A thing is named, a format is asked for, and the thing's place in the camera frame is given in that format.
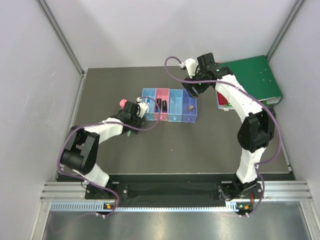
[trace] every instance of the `purple cable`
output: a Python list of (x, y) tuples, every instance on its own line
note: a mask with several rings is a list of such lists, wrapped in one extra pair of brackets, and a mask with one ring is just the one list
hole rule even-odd
[(239, 92), (241, 92), (242, 94), (244, 94), (245, 96), (247, 96), (248, 98), (252, 99), (253, 101), (255, 101), (257, 104), (259, 104), (267, 113), (268, 115), (270, 116), (270, 118), (272, 119), (272, 121), (274, 122), (274, 125), (275, 125), (275, 128), (276, 128), (276, 131), (278, 132), (278, 137), (279, 137), (279, 145), (278, 145), (278, 149), (276, 151), (276, 153), (274, 154), (273, 157), (271, 157), (270, 159), (266, 160), (266, 161), (261, 161), (261, 162), (257, 162), (254, 164), (255, 166), (255, 171), (256, 171), (256, 174), (257, 176), (261, 179), (262, 181), (262, 192), (261, 192), (261, 196), (260, 196), (260, 199), (258, 201), (258, 203), (256, 204), (255, 208), (252, 210), (252, 212), (250, 212), (248, 215), (251, 216), (255, 211), (256, 209), (260, 206), (260, 203), (262, 201), (262, 199), (264, 198), (264, 194), (265, 194), (265, 181), (264, 181), (264, 178), (262, 177), (262, 175), (260, 174), (259, 170), (258, 170), (258, 166), (259, 165), (262, 165), (262, 164), (268, 164), (270, 162), (272, 162), (273, 160), (275, 160), (278, 155), (280, 154), (281, 152), (281, 146), (282, 146), (282, 136), (281, 136), (281, 132), (280, 132), (280, 127), (277, 123), (277, 120), (276, 118), (274, 117), (274, 115), (271, 113), (271, 111), (263, 104), (261, 103), (259, 100), (257, 100), (255, 97), (251, 96), (250, 94), (248, 94), (246, 91), (240, 89), (240, 88), (237, 88), (237, 86), (235, 86), (234, 84), (232, 83), (229, 83), (229, 82), (226, 82), (226, 81), (221, 81), (221, 80), (200, 80), (200, 81), (187, 81), (187, 80), (183, 80), (183, 79), (180, 79), (180, 78), (177, 78), (175, 76), (173, 76), (169, 70), (168, 70), (168, 66), (167, 66), (167, 62), (168, 60), (170, 59), (175, 59), (177, 60), (180, 64), (182, 63), (180, 61), (179, 58), (177, 58), (176, 56), (169, 56), (167, 57), (167, 59), (165, 60), (164, 62), (164, 69), (166, 71), (166, 73), (174, 80), (177, 80), (179, 82), (182, 82), (182, 83), (187, 83), (187, 84), (190, 84), (190, 83), (193, 83), (193, 84), (205, 84), (205, 83), (220, 83), (220, 84), (226, 84), (226, 85), (229, 85), (231, 87), (234, 87), (235, 89), (237, 89)]
[[(142, 96), (141, 97), (142, 99), (150, 99), (154, 102), (154, 104), (157, 106), (158, 109), (161, 109), (160, 106), (158, 105), (158, 103), (156, 102), (155, 99), (153, 99), (152, 97), (149, 97), (149, 96)], [(137, 128), (137, 127), (134, 127), (134, 126), (130, 126), (128, 124), (124, 124), (122, 122), (118, 122), (118, 121), (106, 121), (106, 122), (98, 122), (98, 123), (93, 123), (93, 124), (85, 124), (85, 125), (82, 125), (82, 126), (78, 126), (75, 130), (73, 130), (68, 136), (67, 138), (65, 139), (61, 149), (60, 149), (60, 152), (59, 152), (59, 155), (58, 155), (58, 159), (57, 159), (57, 162), (56, 162), (56, 167), (58, 169), (58, 172), (62, 175), (66, 175), (66, 176), (69, 176), (69, 177), (73, 177), (73, 178), (77, 178), (77, 179), (80, 179), (80, 180), (83, 180), (83, 181), (86, 181), (88, 182), (89, 184), (99, 188), (99, 189), (102, 189), (102, 190), (105, 190), (105, 191), (108, 191), (112, 194), (114, 194), (114, 196), (116, 197), (117, 201), (115, 202), (115, 207), (112, 209), (112, 211), (110, 213), (108, 213), (107, 215), (105, 215), (106, 217), (109, 217), (111, 216), (112, 214), (115, 213), (117, 207), (119, 206), (119, 202), (120, 202), (120, 198), (119, 198), (119, 195), (113, 191), (112, 189), (110, 188), (106, 188), (106, 187), (103, 187), (103, 186), (100, 186), (100, 185), (97, 185), (93, 182), (90, 182), (88, 181), (86, 178), (84, 178), (83, 176), (81, 175), (76, 175), (76, 174), (70, 174), (70, 173), (67, 173), (65, 171), (63, 171), (60, 167), (60, 164), (61, 164), (61, 158), (62, 158), (62, 155), (64, 154), (64, 151), (65, 151), (65, 147), (67, 145), (67, 143), (70, 141), (70, 139), (72, 138), (72, 136), (77, 132), (79, 131), (80, 129), (83, 129), (85, 127), (89, 127), (89, 126), (99, 126), (99, 125), (104, 125), (104, 124), (118, 124), (118, 125), (122, 125), (124, 127), (127, 127), (127, 128), (130, 128), (130, 129), (134, 129), (134, 130), (138, 130), (138, 131), (148, 131), (148, 130), (151, 130), (153, 128), (156, 127), (156, 125), (159, 123), (159, 120), (160, 120), (160, 114), (158, 114), (158, 119), (156, 120), (155, 124), (149, 128)], [(79, 218), (82, 218), (83, 216), (86, 216), (86, 215), (90, 215), (88, 213), (85, 213), (79, 217), (77, 217), (75, 219), (78, 220)], [(66, 229), (67, 227), (64, 227), (63, 229), (57, 231), (57, 234), (61, 233), (64, 229)]]

